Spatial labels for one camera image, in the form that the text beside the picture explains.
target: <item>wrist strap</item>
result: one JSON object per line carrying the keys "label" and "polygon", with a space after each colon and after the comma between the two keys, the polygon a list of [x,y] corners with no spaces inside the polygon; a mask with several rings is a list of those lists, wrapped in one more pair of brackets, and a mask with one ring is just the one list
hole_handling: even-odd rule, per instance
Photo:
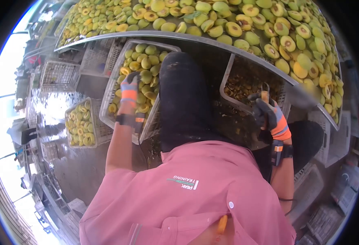
{"label": "wrist strap", "polygon": [[283,145],[282,158],[292,158],[293,147],[292,145]]}
{"label": "wrist strap", "polygon": [[117,115],[116,121],[120,125],[126,125],[134,127],[135,121],[136,121],[136,115],[130,115],[130,114],[120,114]]}

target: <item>power cord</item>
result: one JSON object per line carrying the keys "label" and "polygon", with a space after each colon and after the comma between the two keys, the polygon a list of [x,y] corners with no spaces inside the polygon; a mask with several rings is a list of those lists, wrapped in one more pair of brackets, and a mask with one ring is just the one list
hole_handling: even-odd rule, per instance
{"label": "power cord", "polygon": [[283,202],[295,202],[295,206],[291,207],[291,210],[288,211],[284,216],[287,216],[289,213],[291,213],[292,210],[294,210],[294,208],[298,205],[298,200],[296,199],[284,199],[284,198],[279,198],[279,201],[283,201]]}
{"label": "power cord", "polygon": [[[269,179],[269,184],[271,183],[271,176],[272,176],[272,168],[269,172],[269,176],[268,176],[268,179]],[[298,200],[296,199],[284,199],[284,198],[279,198],[279,201],[283,201],[283,202],[295,202],[295,206],[294,207],[291,207],[291,210],[288,211],[285,216],[287,216],[289,213],[291,213],[292,210],[294,210],[294,208],[298,205]]]}
{"label": "power cord", "polygon": [[145,164],[147,165],[147,169],[148,169],[147,158],[145,157],[144,151],[143,151],[143,149],[142,149],[142,147],[141,147],[141,144],[140,144],[140,134],[138,134],[138,135],[139,135],[139,136],[138,136],[139,147],[140,147],[141,152],[143,153],[143,157],[144,157],[144,160],[145,160]]}

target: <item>leaf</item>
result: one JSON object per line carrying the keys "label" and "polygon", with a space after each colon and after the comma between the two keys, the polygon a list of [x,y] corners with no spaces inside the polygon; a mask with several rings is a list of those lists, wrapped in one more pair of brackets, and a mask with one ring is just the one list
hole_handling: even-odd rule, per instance
{"label": "leaf", "polygon": [[201,11],[194,11],[192,14],[187,14],[187,15],[181,16],[179,18],[180,19],[193,19],[194,17],[197,17],[201,14],[202,14]]}

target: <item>crate of peaches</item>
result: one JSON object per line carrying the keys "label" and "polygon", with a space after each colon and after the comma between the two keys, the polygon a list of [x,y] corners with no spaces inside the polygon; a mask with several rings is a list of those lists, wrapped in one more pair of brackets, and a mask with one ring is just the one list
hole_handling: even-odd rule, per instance
{"label": "crate of peaches", "polygon": [[135,144],[139,144],[139,141],[142,143],[159,131],[159,72],[163,59],[172,51],[181,49],[164,43],[131,39],[124,45],[113,68],[103,96],[99,119],[114,129],[121,100],[120,84],[129,73],[139,71],[141,81],[136,112],[145,113],[146,120],[142,132],[132,136]]}

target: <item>pink shirt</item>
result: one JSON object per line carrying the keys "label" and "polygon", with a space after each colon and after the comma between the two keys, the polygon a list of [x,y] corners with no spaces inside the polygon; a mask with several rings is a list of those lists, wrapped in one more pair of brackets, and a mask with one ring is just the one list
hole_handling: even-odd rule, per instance
{"label": "pink shirt", "polygon": [[231,213],[235,244],[294,244],[296,233],[251,152],[202,141],[173,149],[155,169],[116,169],[80,220],[85,244],[188,244]]}

